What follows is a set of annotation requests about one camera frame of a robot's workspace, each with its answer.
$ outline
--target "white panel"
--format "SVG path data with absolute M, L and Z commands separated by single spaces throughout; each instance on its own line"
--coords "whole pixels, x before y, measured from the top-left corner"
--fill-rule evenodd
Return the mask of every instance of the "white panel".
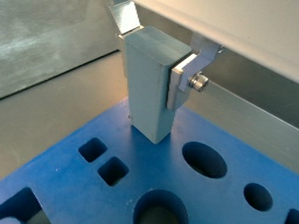
M 299 82 L 299 1 L 134 2 Z

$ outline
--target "bolt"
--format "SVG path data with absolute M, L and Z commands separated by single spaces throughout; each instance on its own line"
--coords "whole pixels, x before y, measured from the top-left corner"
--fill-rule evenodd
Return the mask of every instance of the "bolt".
M 208 83 L 209 83 L 209 79 L 201 74 L 201 72 L 197 72 L 189 78 L 189 87 L 193 88 L 197 92 L 202 91 Z

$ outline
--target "metal plate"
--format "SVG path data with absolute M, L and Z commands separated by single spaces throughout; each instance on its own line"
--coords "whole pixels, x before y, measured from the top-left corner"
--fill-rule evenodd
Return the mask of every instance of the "metal plate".
M 299 82 L 297 1 L 134 2 Z
M 0 98 L 117 49 L 105 1 L 1 1 Z

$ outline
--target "metal clamp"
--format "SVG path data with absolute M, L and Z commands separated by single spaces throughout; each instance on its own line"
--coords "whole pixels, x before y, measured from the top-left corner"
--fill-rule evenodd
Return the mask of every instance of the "metal clamp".
M 190 38 L 190 49 L 194 52 L 173 68 L 168 90 L 166 108 L 174 111 L 185 102 L 189 88 L 201 91 L 208 84 L 208 78 L 201 75 L 200 70 L 213 61 L 221 46 L 193 33 Z

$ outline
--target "stainless steel wall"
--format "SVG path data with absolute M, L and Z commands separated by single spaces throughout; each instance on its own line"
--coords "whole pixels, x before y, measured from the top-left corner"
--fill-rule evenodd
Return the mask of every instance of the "stainless steel wall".
M 104 0 L 0 0 L 0 98 L 117 49 Z

